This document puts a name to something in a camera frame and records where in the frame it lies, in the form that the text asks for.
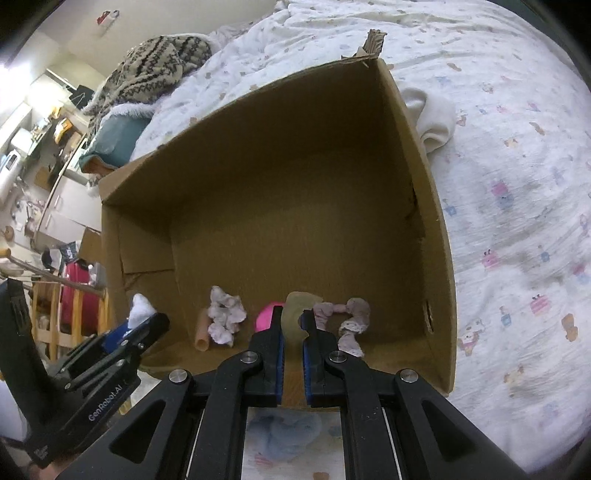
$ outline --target patterned blanket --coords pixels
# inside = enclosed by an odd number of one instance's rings
[[[122,103],[154,103],[186,74],[212,56],[210,45],[195,35],[155,37],[127,52],[124,60],[83,110],[91,116],[89,141],[111,108]]]

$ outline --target patterned bed sheet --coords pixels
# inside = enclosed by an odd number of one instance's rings
[[[454,137],[429,155],[457,288],[449,400],[525,469],[541,467],[591,421],[591,94],[546,36],[485,0],[280,2],[161,101],[133,158],[249,91],[351,55],[370,28],[388,33],[396,80],[456,105]]]

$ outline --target bright light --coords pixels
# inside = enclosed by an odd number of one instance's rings
[[[31,80],[31,70],[27,64],[9,69],[0,65],[0,111],[22,102]]]

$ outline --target white cabinet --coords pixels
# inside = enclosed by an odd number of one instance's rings
[[[100,232],[100,197],[88,195],[85,185],[61,177],[49,201],[47,210]]]
[[[41,220],[39,231],[61,243],[68,244],[82,240],[84,228],[84,225],[70,220],[58,212],[48,210]]]

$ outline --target small cardboard box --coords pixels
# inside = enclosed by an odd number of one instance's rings
[[[371,367],[414,368],[440,391],[453,388],[446,228],[381,59],[344,59],[259,88],[108,175],[100,193],[117,318],[141,292],[171,319],[142,362],[150,373],[215,369],[246,349],[264,306],[307,291],[369,302],[358,339]],[[249,317],[233,348],[202,353],[192,339],[212,285],[240,295]]]

